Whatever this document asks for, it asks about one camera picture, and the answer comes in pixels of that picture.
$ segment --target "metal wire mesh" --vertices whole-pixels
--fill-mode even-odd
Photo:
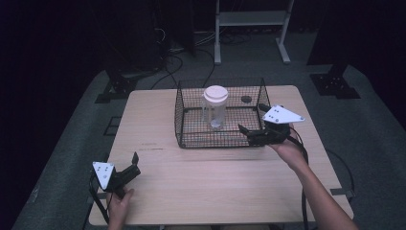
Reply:
[[[203,109],[205,88],[221,85],[228,90],[225,123],[212,128]],[[248,147],[238,124],[250,130],[262,129],[265,112],[258,104],[269,105],[263,79],[181,80],[175,104],[175,134],[183,149]]]

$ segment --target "hand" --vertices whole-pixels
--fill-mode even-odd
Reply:
[[[290,132],[290,136],[296,140],[298,139],[294,131]],[[293,171],[296,171],[302,165],[307,165],[299,147],[287,139],[281,144],[269,145],[269,147],[272,148]]]
[[[116,194],[107,193],[107,205],[109,214],[109,230],[119,230],[123,228],[125,218],[128,214],[129,200],[134,194],[134,190],[125,191],[125,196],[120,199]]]

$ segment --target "wooden table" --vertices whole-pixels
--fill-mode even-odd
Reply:
[[[309,164],[323,185],[341,188],[305,103],[295,86],[267,86],[271,104],[306,118],[295,124]],[[227,224],[301,222],[302,186],[296,174],[269,147],[180,149],[174,134],[176,90],[134,91],[129,96],[109,162],[129,166],[134,151],[141,174],[134,188],[127,224]],[[353,217],[344,195],[338,204]],[[308,219],[314,217],[307,205]],[[96,205],[89,216],[105,225]]]

